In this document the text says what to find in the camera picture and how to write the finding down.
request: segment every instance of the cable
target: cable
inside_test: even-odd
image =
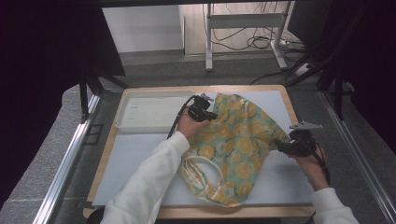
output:
[[[298,62],[298,60],[292,60],[291,58],[289,58],[288,56],[287,56],[287,54],[288,53],[294,53],[294,52],[284,52],[283,53],[283,57],[286,59],[286,60],[288,60],[288,61],[290,61],[290,62],[293,62],[293,63],[296,63],[296,62]]]
[[[318,163],[320,165],[320,168],[323,170],[323,173],[325,174],[326,182],[330,186],[330,184],[331,184],[330,172],[329,172],[329,169],[327,167],[326,161],[324,160],[323,152],[320,150],[321,146],[318,143],[316,143],[315,141],[313,141],[313,143],[315,144],[315,147],[316,147],[315,150],[314,150],[310,146],[308,146],[305,141],[303,141],[302,139],[300,139],[297,136],[296,136],[296,138],[299,140],[300,143],[302,143],[304,145],[304,147],[306,149],[308,149],[308,150],[310,150],[312,152],[312,156],[314,156],[314,158],[318,161]],[[319,147],[319,151],[320,151],[321,157],[317,154],[318,147]],[[305,222],[305,224],[313,223],[314,215],[316,213],[317,212],[315,211],[314,214],[312,214],[312,216]]]
[[[227,10],[230,12],[230,14],[233,14],[232,12],[231,12],[231,10],[228,8],[228,3],[226,3],[225,4],[225,7],[227,8]]]
[[[175,121],[174,121],[174,123],[173,123],[173,125],[172,125],[172,128],[171,128],[171,130],[169,131],[168,137],[167,137],[166,139],[168,139],[168,138],[170,138],[170,137],[172,136],[173,132],[175,131],[175,128],[176,128],[176,125],[177,125],[178,121],[180,120],[181,116],[183,115],[184,109],[187,107],[187,104],[188,104],[193,98],[195,98],[194,95],[191,96],[191,97],[186,101],[186,103],[184,103],[184,105],[180,108],[180,110],[178,111],[177,116],[176,116],[176,118],[175,118]]]
[[[253,13],[254,13],[254,12],[257,10],[257,8],[259,8],[259,6],[261,6],[261,5],[262,5],[262,3],[259,3],[259,4],[256,6],[256,8],[254,9]],[[228,4],[226,4],[226,8],[227,8],[227,10],[232,14],[231,10],[228,8]],[[204,18],[204,29],[205,29],[205,33],[206,33],[206,35],[207,35],[207,30],[206,30],[206,26],[205,26],[205,9],[204,9],[204,5],[202,5],[202,12],[203,12],[203,18]],[[271,43],[271,38],[268,38],[268,37],[265,37],[265,36],[255,36],[255,34],[257,33],[257,31],[258,31],[259,28],[256,28],[256,30],[255,30],[255,32],[254,32],[254,34],[253,34],[253,37],[250,37],[250,38],[247,40],[247,46],[244,47],[244,48],[235,49],[235,48],[232,48],[232,47],[229,47],[229,46],[227,46],[227,45],[225,45],[225,44],[220,43],[220,41],[223,41],[223,40],[225,40],[225,39],[228,39],[228,38],[230,38],[230,37],[232,37],[232,36],[234,36],[234,35],[236,35],[236,34],[242,32],[242,31],[244,31],[244,30],[246,30],[246,29],[247,29],[247,28],[242,28],[242,29],[240,29],[239,31],[237,31],[237,32],[235,32],[235,33],[233,33],[233,34],[231,34],[231,35],[228,35],[228,36],[226,36],[226,37],[223,37],[223,38],[218,38],[218,37],[216,36],[216,31],[215,31],[215,29],[214,29],[214,30],[213,30],[213,35],[214,35],[214,37],[216,38],[216,40],[217,40],[218,42],[215,42],[215,41],[211,41],[211,42],[212,42],[212,44],[221,45],[221,46],[223,46],[224,48],[232,49],[232,50],[244,50],[244,49],[249,49],[249,48],[254,48],[254,49],[266,49],[266,48],[270,45],[270,43]],[[259,47],[259,46],[256,45],[256,42],[257,42],[257,41],[266,41],[267,44],[266,44],[265,46],[263,46],[263,47]]]
[[[320,41],[317,45],[311,47],[311,48],[305,48],[304,50],[298,50],[298,49],[289,49],[285,46],[280,46],[280,48],[283,50],[291,50],[291,51],[295,51],[295,52],[304,52],[304,56],[303,58],[306,58],[306,60],[304,60],[305,62],[309,60],[310,56],[312,55],[312,52],[318,48],[320,48],[321,46],[328,44],[330,41],[334,40],[335,37],[339,34],[339,32],[343,29],[343,27],[346,25],[347,23],[345,21],[341,21],[339,22],[335,28],[332,30],[332,32],[322,41]],[[297,65],[300,65],[301,62],[300,60],[293,66],[293,67],[297,67]],[[295,71],[291,71],[289,74],[287,74],[284,78],[282,78],[280,81],[285,80],[284,86],[286,87],[286,89],[288,88],[287,86],[287,82],[288,82],[288,78],[290,77],[290,74],[293,74]]]
[[[267,31],[271,32],[271,34],[276,35],[276,32],[274,32],[274,30],[270,30],[270,29],[268,29],[267,27],[262,27],[262,29],[267,30]],[[285,39],[285,38],[280,38],[281,40],[286,40],[286,41],[288,41],[288,42],[290,42],[290,43],[293,43],[293,44],[303,44],[303,45],[304,45],[304,42],[295,42],[295,41],[293,41],[293,40],[294,40],[294,37],[293,37],[292,34],[289,34],[289,33],[287,33],[286,31],[283,31],[282,34],[290,35],[292,41],[289,41],[288,39]]]
[[[264,8],[262,9],[262,13],[265,13],[265,8],[267,7],[267,2],[265,2]]]
[[[293,67],[291,67],[291,68],[289,68],[289,69],[287,69],[287,70],[285,70],[285,71],[276,72],[276,73],[272,73],[272,74],[266,74],[266,75],[264,75],[264,76],[258,77],[258,78],[256,78],[256,79],[254,79],[253,81],[251,81],[251,82],[249,83],[249,85],[253,85],[255,82],[257,82],[258,80],[260,80],[260,79],[262,79],[262,78],[271,77],[271,76],[275,76],[275,75],[279,75],[279,74],[286,74],[287,76],[284,77],[284,78],[282,78],[282,79],[280,79],[280,80],[278,81],[278,83],[279,83],[280,81],[282,81],[283,79],[286,79],[286,80],[287,80],[287,77],[288,77],[290,74],[293,74],[293,72],[295,72],[295,70],[298,68],[298,66],[300,66],[301,64],[303,64],[303,62],[306,61],[306,58],[307,58],[307,57],[305,57],[305,56],[302,57],[299,61],[297,61],[297,62],[294,64]]]
[[[257,8],[259,8],[259,6],[261,6],[261,5],[262,5],[262,2],[260,2],[260,3],[257,5],[257,7],[256,7],[256,8],[254,8],[254,11],[253,11],[253,13],[252,13],[252,14],[254,14],[254,13],[256,12]]]
[[[286,47],[286,46],[279,46],[279,49],[280,49],[280,51],[282,51],[282,52],[290,52],[290,53],[293,53],[293,52],[300,52],[300,53],[306,53],[306,50],[305,49],[291,49],[291,48],[288,48],[288,47]]]

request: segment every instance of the wall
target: wall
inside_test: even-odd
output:
[[[183,49],[179,6],[103,9],[118,52]]]

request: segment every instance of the wooden frame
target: wooden frame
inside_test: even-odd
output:
[[[226,92],[226,91],[279,91],[286,106],[292,124],[297,124],[298,120],[294,113],[290,98],[286,89],[281,85],[257,85],[257,86],[185,86],[185,87],[160,87],[160,88],[135,88],[127,89],[130,91],[176,91],[189,90],[194,92]],[[117,135],[117,128],[113,125],[108,135],[104,152],[100,160],[92,187],[87,198],[91,203],[100,185],[106,165],[113,148]],[[84,217],[88,217],[94,208],[85,208]],[[283,205],[242,205],[233,208],[220,206],[197,206],[197,207],[162,207],[158,218],[233,218],[233,217],[309,217],[314,213],[311,204],[283,204]]]

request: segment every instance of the metal rail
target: metal rail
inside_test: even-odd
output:
[[[330,116],[332,117],[335,127],[341,134],[350,155],[356,162],[359,170],[361,171],[361,175],[366,181],[370,191],[373,193],[388,223],[396,223],[396,210],[391,198],[387,194],[381,182],[378,180],[378,178],[376,178],[373,169],[370,167],[370,164],[361,153],[361,149],[350,133],[347,125],[338,118],[337,114],[333,110],[332,99],[330,98],[329,94],[320,91],[319,96],[327,108]]]
[[[94,95],[90,103],[88,105],[89,114],[92,114],[100,100],[99,96]],[[43,203],[41,204],[40,209],[35,216],[34,224],[45,224],[49,221],[50,215],[55,207],[55,204],[59,198],[59,195],[62,191],[64,183],[69,175],[70,169],[73,165],[73,162],[78,154],[78,150],[82,144],[85,133],[90,126],[92,121],[92,116],[89,116],[88,119],[79,124],[77,130],[72,138],[72,141],[64,154],[64,159],[61,162],[61,165],[52,180],[52,183],[49,187],[49,191],[47,192],[46,197],[44,198]]]

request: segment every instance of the yellow patterned cloth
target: yellow patterned cloth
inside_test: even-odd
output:
[[[184,153],[179,173],[195,197],[222,206],[245,202],[274,139],[289,142],[288,136],[263,110],[240,95],[218,93],[210,121]],[[197,165],[204,161],[219,173],[217,183],[209,183]]]

